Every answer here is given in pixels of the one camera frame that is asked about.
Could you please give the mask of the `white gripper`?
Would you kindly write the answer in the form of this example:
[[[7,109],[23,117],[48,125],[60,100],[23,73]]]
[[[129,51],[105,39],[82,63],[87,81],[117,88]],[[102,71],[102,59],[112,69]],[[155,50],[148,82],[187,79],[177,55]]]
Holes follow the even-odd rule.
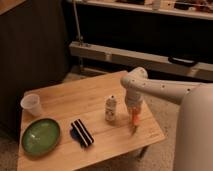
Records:
[[[143,103],[142,98],[138,98],[138,99],[126,98],[125,103],[126,103],[127,111],[129,114],[140,114],[141,113],[141,106]]]

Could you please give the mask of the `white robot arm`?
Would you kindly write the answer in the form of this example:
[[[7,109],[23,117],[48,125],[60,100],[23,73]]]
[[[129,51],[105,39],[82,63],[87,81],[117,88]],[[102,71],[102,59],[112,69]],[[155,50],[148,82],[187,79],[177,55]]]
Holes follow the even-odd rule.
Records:
[[[213,83],[149,79],[137,67],[124,75],[128,108],[150,94],[179,104],[173,171],[213,171]]]

